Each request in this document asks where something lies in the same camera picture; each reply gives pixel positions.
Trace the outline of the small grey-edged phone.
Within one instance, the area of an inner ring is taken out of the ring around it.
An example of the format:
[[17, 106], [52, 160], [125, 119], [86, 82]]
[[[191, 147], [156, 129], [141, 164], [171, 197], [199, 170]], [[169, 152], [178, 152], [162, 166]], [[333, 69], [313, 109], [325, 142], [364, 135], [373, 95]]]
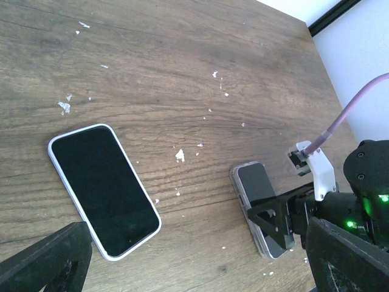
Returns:
[[257, 201], [275, 196], [264, 165], [258, 161], [237, 165], [230, 170], [230, 179], [261, 257], [265, 259], [279, 258], [286, 250], [253, 223], [247, 215], [247, 211], [254, 207]]

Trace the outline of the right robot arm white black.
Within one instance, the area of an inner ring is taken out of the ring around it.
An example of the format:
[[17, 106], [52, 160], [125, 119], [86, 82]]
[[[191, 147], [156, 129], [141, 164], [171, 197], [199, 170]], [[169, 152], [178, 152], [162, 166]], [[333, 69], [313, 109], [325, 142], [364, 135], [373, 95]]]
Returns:
[[311, 217], [387, 249], [388, 141], [362, 141], [346, 158], [343, 172], [350, 193], [332, 188], [317, 201], [310, 182], [279, 196], [255, 198], [248, 219], [283, 249], [291, 248], [293, 234], [306, 238]]

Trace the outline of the clear magsafe phone case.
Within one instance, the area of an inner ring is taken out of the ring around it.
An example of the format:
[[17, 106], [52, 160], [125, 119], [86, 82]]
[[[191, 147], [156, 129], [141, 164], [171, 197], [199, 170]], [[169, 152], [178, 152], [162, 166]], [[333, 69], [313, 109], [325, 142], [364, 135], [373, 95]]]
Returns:
[[237, 165], [230, 179], [261, 257], [277, 259], [295, 246], [284, 224], [284, 212], [265, 167], [258, 161]]

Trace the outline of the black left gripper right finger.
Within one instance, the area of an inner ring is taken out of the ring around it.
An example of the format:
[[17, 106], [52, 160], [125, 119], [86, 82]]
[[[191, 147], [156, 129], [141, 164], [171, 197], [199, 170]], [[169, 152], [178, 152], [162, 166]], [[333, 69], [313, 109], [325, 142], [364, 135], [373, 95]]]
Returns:
[[326, 220], [310, 219], [306, 253], [312, 291], [388, 291], [388, 253]]

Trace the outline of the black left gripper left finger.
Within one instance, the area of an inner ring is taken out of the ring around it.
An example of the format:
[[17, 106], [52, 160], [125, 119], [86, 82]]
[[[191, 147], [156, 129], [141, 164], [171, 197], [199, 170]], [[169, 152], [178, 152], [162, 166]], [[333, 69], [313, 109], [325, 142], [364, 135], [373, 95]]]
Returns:
[[74, 222], [1, 262], [1, 291], [81, 291], [92, 255], [85, 222]]

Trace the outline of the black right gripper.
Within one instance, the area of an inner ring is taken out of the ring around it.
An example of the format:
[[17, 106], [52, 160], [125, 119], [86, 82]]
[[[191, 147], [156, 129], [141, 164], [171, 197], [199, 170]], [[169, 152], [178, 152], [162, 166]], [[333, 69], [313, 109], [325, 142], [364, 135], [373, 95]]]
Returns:
[[314, 183], [310, 182], [282, 196], [273, 196], [256, 202], [247, 211], [248, 218], [260, 227], [279, 246], [293, 246], [293, 233], [306, 243], [308, 224], [312, 217], [324, 219], [342, 229], [349, 220], [349, 193], [329, 192], [322, 201], [314, 195]]

